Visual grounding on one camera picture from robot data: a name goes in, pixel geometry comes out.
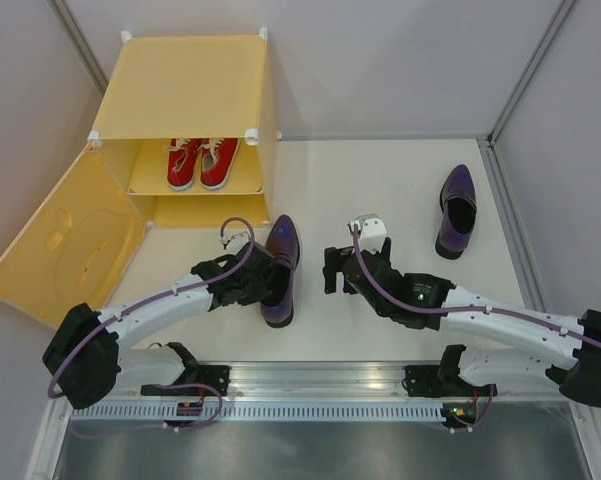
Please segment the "purple leather loafer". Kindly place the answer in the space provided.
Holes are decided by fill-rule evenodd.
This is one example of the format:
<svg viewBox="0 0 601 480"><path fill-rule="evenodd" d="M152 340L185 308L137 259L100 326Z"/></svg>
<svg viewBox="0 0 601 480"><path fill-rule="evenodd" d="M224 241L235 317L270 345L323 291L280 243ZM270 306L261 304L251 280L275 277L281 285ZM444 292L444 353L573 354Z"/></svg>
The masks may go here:
<svg viewBox="0 0 601 480"><path fill-rule="evenodd" d="M271 294L260 303L261 316L274 329L288 326L294 316L294 275L300 259L300 242L295 224L289 215L278 217L269 232L265 248L273 255L267 273Z"/></svg>
<svg viewBox="0 0 601 480"><path fill-rule="evenodd" d="M440 194L441 225L436 253L448 260L459 259L467 249L477 217L476 191L468 167L457 165L445 180Z"/></svg>

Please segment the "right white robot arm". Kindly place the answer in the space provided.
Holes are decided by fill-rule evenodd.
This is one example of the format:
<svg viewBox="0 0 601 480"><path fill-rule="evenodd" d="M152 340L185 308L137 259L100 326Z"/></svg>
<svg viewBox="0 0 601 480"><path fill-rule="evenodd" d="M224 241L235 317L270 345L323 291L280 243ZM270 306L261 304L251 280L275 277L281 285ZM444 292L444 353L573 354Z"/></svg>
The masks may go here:
<svg viewBox="0 0 601 480"><path fill-rule="evenodd" d="M502 344L497 351L446 347L436 371L439 388L505 384L556 389L574 402L601 408L601 312L554 315L492 302L425 273L401 273L390 262L391 241L376 253L354 247L324 251L324 290L359 294L381 318L405 328L473 335Z"/></svg>

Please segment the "yellow plastic shoe cabinet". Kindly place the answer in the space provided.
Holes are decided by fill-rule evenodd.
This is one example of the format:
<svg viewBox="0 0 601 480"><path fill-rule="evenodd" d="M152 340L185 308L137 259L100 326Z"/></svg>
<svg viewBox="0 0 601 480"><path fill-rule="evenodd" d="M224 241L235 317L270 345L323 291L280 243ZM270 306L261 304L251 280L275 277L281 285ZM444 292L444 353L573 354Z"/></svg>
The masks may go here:
<svg viewBox="0 0 601 480"><path fill-rule="evenodd" d="M106 305L154 228L271 222L279 136L267 34L136 38L123 45L85 148L0 256L0 301L57 328ZM238 138L226 185L167 183L172 139Z"/></svg>

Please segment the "red canvas sneaker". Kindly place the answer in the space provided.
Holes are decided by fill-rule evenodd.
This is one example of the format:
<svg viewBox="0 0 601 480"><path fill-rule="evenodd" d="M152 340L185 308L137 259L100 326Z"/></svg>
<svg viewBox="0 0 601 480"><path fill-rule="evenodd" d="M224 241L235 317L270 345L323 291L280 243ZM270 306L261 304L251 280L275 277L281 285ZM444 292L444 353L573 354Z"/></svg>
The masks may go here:
<svg viewBox="0 0 601 480"><path fill-rule="evenodd" d="M222 189L239 150L238 138L208 138L202 143L201 182L205 189Z"/></svg>
<svg viewBox="0 0 601 480"><path fill-rule="evenodd" d="M167 183L175 192L189 189L194 182L195 165L202 140L196 138L172 139L167 147Z"/></svg>

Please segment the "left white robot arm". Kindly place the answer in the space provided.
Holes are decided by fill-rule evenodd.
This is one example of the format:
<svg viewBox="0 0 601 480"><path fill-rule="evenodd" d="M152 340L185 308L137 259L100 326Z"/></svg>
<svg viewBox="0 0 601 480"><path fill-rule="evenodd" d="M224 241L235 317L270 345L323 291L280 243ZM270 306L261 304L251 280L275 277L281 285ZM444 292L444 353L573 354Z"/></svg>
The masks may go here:
<svg viewBox="0 0 601 480"><path fill-rule="evenodd" d="M270 294L267 275L273 263L264 247L247 244L237 254L197 264L181 279L134 303L101 310L86 303L72 307L43 355L52 376L48 396L66 397L80 410L126 388L145 395L196 393L200 365L182 343L144 350L137 344L196 315L264 300Z"/></svg>

